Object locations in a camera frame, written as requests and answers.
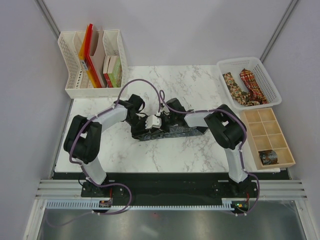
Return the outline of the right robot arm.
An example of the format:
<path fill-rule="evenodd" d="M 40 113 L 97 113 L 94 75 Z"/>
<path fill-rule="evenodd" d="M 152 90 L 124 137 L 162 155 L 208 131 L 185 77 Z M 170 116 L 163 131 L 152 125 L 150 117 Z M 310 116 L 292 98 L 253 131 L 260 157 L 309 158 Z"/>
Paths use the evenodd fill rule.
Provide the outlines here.
<path fill-rule="evenodd" d="M 229 191 L 235 197 L 251 188 L 251 175 L 245 167 L 243 145 L 247 140 L 247 128 L 240 118 L 226 105 L 212 110 L 182 111 L 181 107 L 163 103 L 171 113 L 183 116 L 189 128 L 210 130 L 215 141 L 225 151 L 228 163 Z"/>

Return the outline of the blue grey floral tie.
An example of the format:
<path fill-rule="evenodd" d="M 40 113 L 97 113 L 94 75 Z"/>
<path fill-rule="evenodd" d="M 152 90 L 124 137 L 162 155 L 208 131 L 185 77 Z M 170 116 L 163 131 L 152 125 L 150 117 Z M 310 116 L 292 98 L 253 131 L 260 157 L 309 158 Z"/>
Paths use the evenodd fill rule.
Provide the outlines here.
<path fill-rule="evenodd" d="M 186 138 L 202 136 L 208 131 L 208 127 L 184 127 L 184 126 L 170 126 L 168 131 L 156 128 L 155 131 L 147 131 L 147 133 L 139 134 L 136 139 L 145 142 L 160 139 Z"/>

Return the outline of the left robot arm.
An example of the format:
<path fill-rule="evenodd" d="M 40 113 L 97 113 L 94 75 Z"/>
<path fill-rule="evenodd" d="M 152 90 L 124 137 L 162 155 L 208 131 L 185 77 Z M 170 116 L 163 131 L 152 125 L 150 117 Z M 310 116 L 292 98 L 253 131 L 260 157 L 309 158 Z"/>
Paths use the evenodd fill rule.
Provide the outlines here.
<path fill-rule="evenodd" d="M 107 173 L 98 159 L 102 133 L 113 125 L 127 122 L 132 127 L 142 122 L 138 114 L 145 107 L 143 99 L 132 94 L 128 100 L 117 100 L 108 109 L 87 118 L 76 115 L 67 132 L 63 149 L 69 153 L 69 161 L 79 165 L 89 182 L 92 191 L 99 197 L 106 196 L 110 185 L 106 182 Z"/>

